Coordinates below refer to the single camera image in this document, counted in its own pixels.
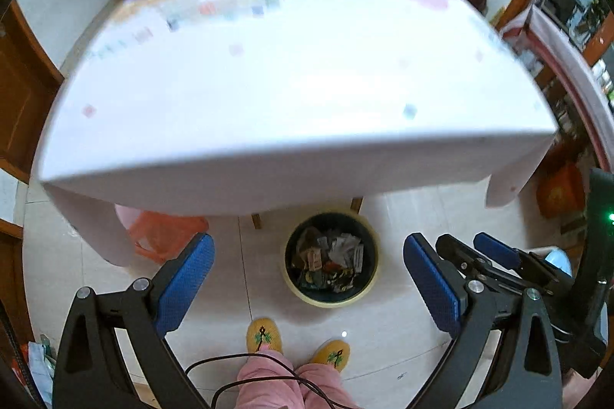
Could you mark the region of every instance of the wooden chair leg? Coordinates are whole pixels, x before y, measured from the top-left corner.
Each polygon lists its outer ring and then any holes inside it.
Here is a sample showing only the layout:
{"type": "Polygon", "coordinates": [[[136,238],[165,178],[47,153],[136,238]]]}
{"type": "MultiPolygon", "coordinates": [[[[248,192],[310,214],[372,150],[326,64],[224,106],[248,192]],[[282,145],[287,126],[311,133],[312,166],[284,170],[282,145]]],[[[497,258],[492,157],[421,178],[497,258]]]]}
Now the wooden chair leg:
{"type": "Polygon", "coordinates": [[[354,198],[352,198],[352,204],[349,206],[349,208],[353,212],[359,213],[361,205],[362,205],[362,198],[361,197],[354,197],[354,198]]]}
{"type": "Polygon", "coordinates": [[[260,220],[260,215],[259,214],[254,213],[252,215],[252,222],[254,223],[254,229],[256,229],[256,230],[262,229],[262,220],[260,220]]]}

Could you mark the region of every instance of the table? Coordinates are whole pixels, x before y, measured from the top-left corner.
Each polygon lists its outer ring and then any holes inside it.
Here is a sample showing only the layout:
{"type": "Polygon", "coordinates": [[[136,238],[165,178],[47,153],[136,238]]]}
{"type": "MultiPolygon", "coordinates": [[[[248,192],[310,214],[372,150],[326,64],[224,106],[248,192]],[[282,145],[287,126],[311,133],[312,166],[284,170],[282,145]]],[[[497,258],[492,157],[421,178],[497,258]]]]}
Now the table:
{"type": "Polygon", "coordinates": [[[502,205],[555,131],[465,0],[125,0],[61,89],[39,176],[130,265],[115,204],[242,215],[491,176],[502,205]]]}

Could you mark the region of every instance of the metal screw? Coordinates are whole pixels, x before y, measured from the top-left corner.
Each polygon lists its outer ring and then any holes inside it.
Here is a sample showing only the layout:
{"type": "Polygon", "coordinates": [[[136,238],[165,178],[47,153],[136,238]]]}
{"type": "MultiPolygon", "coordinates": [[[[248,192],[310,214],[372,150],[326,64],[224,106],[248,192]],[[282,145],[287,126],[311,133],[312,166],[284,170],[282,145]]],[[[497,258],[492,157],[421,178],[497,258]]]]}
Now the metal screw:
{"type": "Polygon", "coordinates": [[[91,289],[89,289],[87,286],[83,286],[77,291],[77,298],[87,298],[88,296],[90,296],[90,292],[91,289]]]}
{"type": "Polygon", "coordinates": [[[527,296],[532,299],[533,301],[537,301],[540,298],[539,295],[539,291],[537,291],[535,288],[527,288],[527,296]]]}
{"type": "Polygon", "coordinates": [[[149,287],[149,279],[140,277],[132,283],[132,287],[136,291],[145,291],[149,287]]]}
{"type": "Polygon", "coordinates": [[[467,287],[474,293],[481,293],[484,291],[484,285],[479,280],[470,280],[467,287]]]}

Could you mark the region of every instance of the blue gripper pad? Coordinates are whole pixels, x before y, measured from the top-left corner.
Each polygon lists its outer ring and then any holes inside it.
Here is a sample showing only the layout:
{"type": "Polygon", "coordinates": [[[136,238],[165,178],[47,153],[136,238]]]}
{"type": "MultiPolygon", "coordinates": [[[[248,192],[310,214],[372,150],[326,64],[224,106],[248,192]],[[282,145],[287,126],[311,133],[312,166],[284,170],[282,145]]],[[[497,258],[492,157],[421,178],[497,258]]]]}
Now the blue gripper pad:
{"type": "Polygon", "coordinates": [[[426,240],[420,244],[414,234],[405,239],[403,260],[411,278],[437,327],[455,338],[461,331],[459,299],[437,268],[435,258],[441,260],[426,240]]]}
{"type": "Polygon", "coordinates": [[[508,245],[484,232],[476,234],[474,237],[474,248],[487,257],[492,258],[507,270],[520,268],[520,256],[514,248],[510,248],[508,245]]]}
{"type": "Polygon", "coordinates": [[[153,324],[161,338],[181,324],[198,289],[211,270],[215,256],[213,238],[209,234],[203,234],[158,300],[158,313],[153,324]]]}

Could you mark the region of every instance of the pink pants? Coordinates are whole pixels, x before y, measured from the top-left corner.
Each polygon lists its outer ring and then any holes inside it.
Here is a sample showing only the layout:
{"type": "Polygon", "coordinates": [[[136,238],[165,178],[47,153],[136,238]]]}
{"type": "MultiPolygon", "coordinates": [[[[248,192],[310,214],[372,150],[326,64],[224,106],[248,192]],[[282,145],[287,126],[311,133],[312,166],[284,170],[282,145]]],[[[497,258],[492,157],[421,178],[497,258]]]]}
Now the pink pants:
{"type": "MultiPolygon", "coordinates": [[[[274,350],[260,352],[278,359],[292,368],[292,363],[274,350]]],[[[305,364],[297,369],[297,375],[309,379],[320,387],[332,401],[348,407],[356,407],[342,387],[342,377],[336,369],[325,364],[305,364]]],[[[264,376],[292,376],[276,362],[262,357],[248,358],[237,376],[238,381],[264,376]]],[[[306,386],[294,379],[255,381],[241,385],[235,409],[330,409],[329,405],[306,386]]]]}

